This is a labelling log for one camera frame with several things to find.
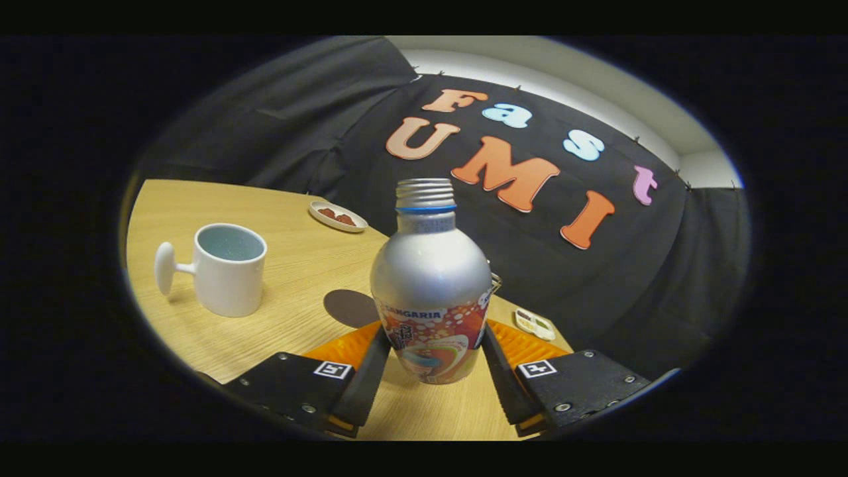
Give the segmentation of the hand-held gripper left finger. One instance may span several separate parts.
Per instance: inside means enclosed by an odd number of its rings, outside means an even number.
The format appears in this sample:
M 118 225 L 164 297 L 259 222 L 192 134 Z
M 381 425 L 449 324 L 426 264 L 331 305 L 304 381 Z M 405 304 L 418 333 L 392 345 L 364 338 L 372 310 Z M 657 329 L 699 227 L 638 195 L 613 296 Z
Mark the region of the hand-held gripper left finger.
M 355 438 L 390 350 L 382 324 L 373 322 L 303 355 L 278 351 L 222 387 L 293 425 Z

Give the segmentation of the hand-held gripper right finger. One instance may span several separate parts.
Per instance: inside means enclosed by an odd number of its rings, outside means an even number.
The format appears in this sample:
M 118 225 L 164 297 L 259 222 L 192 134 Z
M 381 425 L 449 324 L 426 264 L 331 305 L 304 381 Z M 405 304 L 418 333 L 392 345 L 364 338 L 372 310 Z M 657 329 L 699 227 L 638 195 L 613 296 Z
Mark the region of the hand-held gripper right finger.
M 482 339 L 506 419 L 518 437 L 551 437 L 605 417 L 675 377 L 637 374 L 598 350 L 566 351 L 512 326 L 491 322 Z

